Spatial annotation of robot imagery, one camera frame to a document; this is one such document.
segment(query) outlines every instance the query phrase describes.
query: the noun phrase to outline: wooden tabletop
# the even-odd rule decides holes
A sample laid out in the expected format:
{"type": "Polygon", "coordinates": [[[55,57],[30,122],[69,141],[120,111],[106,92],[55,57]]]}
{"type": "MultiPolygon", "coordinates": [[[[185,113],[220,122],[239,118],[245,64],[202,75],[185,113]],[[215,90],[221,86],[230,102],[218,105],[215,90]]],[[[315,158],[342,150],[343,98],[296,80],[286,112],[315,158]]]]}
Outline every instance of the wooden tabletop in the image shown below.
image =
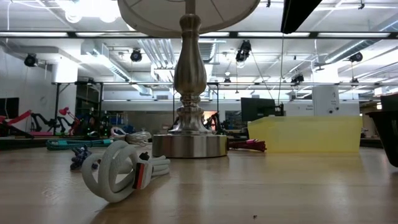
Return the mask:
{"type": "Polygon", "coordinates": [[[72,157],[0,152],[0,223],[398,223],[398,168],[382,149],[173,159],[170,175],[116,204],[69,170],[72,157]]]}

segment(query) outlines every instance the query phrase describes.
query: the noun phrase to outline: bundled cord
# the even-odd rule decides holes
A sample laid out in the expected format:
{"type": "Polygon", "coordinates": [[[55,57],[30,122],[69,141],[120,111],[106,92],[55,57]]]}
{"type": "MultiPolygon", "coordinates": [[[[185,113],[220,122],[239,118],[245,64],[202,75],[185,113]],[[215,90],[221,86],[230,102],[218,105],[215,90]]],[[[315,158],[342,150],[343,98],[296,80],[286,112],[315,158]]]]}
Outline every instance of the bundled cord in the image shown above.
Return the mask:
{"type": "Polygon", "coordinates": [[[137,155],[134,146],[116,141],[101,155],[92,154],[81,167],[83,180],[89,190],[108,202],[120,202],[134,190],[148,186],[154,178],[169,173],[170,160],[165,156],[149,158],[147,154],[137,155]],[[101,160],[98,182],[92,173],[92,164],[101,160]],[[118,174],[128,174],[116,184],[118,174]]]}
{"type": "Polygon", "coordinates": [[[100,140],[92,140],[92,141],[84,141],[84,140],[72,140],[72,139],[50,139],[47,140],[45,145],[47,146],[47,150],[56,151],[56,150],[67,150],[74,149],[80,147],[106,147],[112,144],[112,139],[100,139],[100,140]]]}
{"type": "Polygon", "coordinates": [[[139,146],[146,146],[148,143],[145,141],[152,137],[152,135],[147,131],[141,131],[134,134],[127,134],[123,131],[123,129],[119,127],[112,127],[111,135],[114,139],[123,140],[129,144],[136,144],[139,146]]]}

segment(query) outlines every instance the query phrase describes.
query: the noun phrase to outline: lamp shade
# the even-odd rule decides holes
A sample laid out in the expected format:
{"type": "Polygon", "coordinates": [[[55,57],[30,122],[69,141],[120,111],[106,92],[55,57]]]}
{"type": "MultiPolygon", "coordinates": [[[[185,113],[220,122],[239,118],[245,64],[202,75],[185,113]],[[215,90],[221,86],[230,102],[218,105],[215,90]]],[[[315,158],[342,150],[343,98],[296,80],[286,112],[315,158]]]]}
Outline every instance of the lamp shade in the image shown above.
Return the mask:
{"type": "MultiPolygon", "coordinates": [[[[246,18],[260,0],[196,0],[200,33],[214,32],[246,18]]],[[[118,0],[124,21],[133,29],[154,37],[180,37],[184,0],[118,0]]]]}

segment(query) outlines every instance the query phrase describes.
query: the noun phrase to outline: yellow plastic container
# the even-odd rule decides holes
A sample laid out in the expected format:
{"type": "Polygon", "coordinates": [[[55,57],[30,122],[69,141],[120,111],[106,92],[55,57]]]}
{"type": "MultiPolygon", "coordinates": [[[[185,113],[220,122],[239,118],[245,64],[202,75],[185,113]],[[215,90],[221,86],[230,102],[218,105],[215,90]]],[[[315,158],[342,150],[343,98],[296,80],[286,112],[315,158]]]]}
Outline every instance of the yellow plastic container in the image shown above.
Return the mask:
{"type": "Polygon", "coordinates": [[[358,152],[360,116],[265,117],[248,124],[251,139],[267,152],[358,152]]]}

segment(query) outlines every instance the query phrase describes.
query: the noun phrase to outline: black monitor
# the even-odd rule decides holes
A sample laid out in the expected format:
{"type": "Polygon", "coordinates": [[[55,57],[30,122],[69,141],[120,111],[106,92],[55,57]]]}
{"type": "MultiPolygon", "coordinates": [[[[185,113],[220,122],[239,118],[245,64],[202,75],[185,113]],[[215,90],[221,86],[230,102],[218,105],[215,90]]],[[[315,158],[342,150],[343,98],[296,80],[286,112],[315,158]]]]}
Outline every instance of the black monitor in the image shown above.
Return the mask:
{"type": "Polygon", "coordinates": [[[254,121],[265,116],[275,115],[275,100],[241,98],[242,121],[254,121]]]}

